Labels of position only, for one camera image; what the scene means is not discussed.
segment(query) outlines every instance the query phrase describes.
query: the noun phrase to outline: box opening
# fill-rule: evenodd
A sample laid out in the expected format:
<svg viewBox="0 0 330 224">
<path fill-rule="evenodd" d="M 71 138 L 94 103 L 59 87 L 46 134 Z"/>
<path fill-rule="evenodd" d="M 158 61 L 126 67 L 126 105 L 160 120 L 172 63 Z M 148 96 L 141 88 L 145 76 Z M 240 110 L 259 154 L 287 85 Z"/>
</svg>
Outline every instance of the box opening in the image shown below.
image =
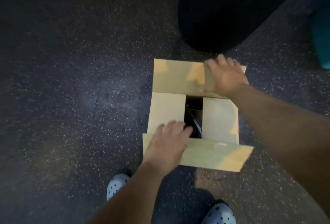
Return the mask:
<svg viewBox="0 0 330 224">
<path fill-rule="evenodd" d="M 192 126 L 191 138 L 202 138 L 203 97 L 186 96 L 184 122 Z"/>
</svg>

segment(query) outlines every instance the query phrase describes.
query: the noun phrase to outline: foot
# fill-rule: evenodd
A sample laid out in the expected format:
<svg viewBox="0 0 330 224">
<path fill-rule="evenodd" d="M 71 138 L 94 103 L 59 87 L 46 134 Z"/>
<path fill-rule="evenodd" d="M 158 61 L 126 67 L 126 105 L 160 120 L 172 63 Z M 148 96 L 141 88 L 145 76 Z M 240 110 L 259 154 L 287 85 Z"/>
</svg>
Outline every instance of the foot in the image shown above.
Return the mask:
<svg viewBox="0 0 330 224">
<path fill-rule="evenodd" d="M 236 224 L 236 219 L 227 204 L 216 203 L 204 216 L 202 224 Z"/>
<path fill-rule="evenodd" d="M 109 182 L 108 188 L 107 188 L 107 200 L 110 200 L 111 197 L 114 196 L 115 193 L 118 192 L 118 190 L 128 182 L 129 176 L 127 176 L 124 173 L 120 173 L 118 175 L 115 175 L 111 181 Z"/>
</svg>

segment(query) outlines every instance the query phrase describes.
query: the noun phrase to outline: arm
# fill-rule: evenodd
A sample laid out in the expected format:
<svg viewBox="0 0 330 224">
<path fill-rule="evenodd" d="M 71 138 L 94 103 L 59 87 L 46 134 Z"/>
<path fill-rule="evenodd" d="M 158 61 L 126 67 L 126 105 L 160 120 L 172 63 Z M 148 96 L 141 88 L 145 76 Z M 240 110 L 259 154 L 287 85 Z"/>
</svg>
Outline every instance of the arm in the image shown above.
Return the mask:
<svg viewBox="0 0 330 224">
<path fill-rule="evenodd" d="M 330 119 L 262 93 L 240 64 L 219 55 L 206 62 L 216 87 L 238 107 L 260 141 L 330 217 Z"/>
<path fill-rule="evenodd" d="M 89 223 L 151 223 L 159 185 L 179 165 L 191 133 L 192 127 L 184 129 L 183 122 L 160 125 L 136 173 Z"/>
</svg>

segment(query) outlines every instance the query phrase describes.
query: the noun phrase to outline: cardboard box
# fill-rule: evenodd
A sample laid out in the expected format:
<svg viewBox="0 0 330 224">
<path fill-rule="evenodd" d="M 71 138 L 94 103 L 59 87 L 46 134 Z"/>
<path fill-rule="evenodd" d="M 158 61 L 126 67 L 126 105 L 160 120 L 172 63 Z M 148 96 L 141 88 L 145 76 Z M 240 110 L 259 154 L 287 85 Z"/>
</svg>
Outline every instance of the cardboard box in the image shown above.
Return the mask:
<svg viewBox="0 0 330 224">
<path fill-rule="evenodd" d="M 155 59 L 152 97 L 143 153 L 157 126 L 171 120 L 184 121 L 187 102 L 201 117 L 202 139 L 190 138 L 181 165 L 239 172 L 253 147 L 239 144 L 238 109 L 232 101 L 205 93 L 214 84 L 203 63 Z"/>
</svg>

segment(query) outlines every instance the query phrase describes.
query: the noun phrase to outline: teal object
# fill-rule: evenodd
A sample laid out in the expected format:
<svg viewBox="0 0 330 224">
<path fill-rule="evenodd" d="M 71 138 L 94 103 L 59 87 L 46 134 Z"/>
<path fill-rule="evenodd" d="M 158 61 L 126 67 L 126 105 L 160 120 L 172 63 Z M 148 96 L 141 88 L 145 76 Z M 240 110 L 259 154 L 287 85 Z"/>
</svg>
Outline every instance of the teal object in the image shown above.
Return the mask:
<svg viewBox="0 0 330 224">
<path fill-rule="evenodd" d="M 312 36 L 322 67 L 330 69 L 330 6 L 312 17 Z"/>
</svg>

